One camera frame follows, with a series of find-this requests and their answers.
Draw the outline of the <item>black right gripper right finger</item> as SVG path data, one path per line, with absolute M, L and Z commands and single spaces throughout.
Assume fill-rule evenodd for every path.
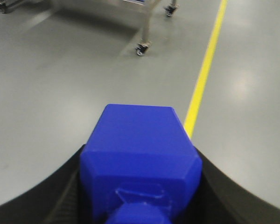
M 247 191 L 203 153 L 201 183 L 191 202 L 193 224 L 280 224 L 280 209 Z

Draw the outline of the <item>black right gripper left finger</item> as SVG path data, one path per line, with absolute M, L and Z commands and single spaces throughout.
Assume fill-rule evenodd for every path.
M 0 205 L 0 224 L 92 224 L 80 181 L 82 150 L 39 184 Z

